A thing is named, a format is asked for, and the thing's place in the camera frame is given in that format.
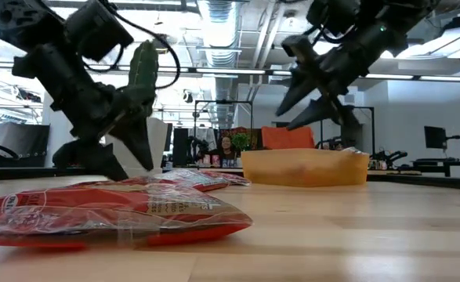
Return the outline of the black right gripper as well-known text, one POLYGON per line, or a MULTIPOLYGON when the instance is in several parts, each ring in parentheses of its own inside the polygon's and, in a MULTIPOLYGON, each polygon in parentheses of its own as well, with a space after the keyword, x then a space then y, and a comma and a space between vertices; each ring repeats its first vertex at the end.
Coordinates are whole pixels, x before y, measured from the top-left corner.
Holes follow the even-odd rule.
POLYGON ((295 58, 296 67, 291 69, 291 83, 275 114, 285 114, 315 90, 321 94, 288 124, 287 130, 325 119, 343 128, 358 128, 360 122, 353 108, 342 104, 339 96, 347 94, 348 86, 360 76, 366 76, 368 68, 384 51, 375 32, 365 31, 323 55, 314 51, 304 34, 287 37, 282 47, 288 56, 295 58))

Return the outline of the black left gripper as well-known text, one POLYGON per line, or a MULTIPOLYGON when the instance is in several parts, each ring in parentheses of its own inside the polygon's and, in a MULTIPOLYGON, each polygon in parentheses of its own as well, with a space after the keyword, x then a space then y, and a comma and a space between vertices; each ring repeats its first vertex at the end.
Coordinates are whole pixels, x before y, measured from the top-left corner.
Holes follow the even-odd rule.
MULTIPOLYGON (((65 143, 53 155, 57 168, 80 166, 113 181, 128 178, 114 155, 112 144, 83 143, 100 139, 113 120, 110 96, 85 70, 77 53, 66 45, 36 45, 25 56, 14 58, 12 73, 36 78, 52 97, 52 110, 61 111, 73 125, 70 134, 79 139, 65 143)), ((147 132, 152 114, 154 86, 129 85, 117 90, 115 103, 122 116, 110 134, 124 143, 143 168, 154 168, 147 132)))

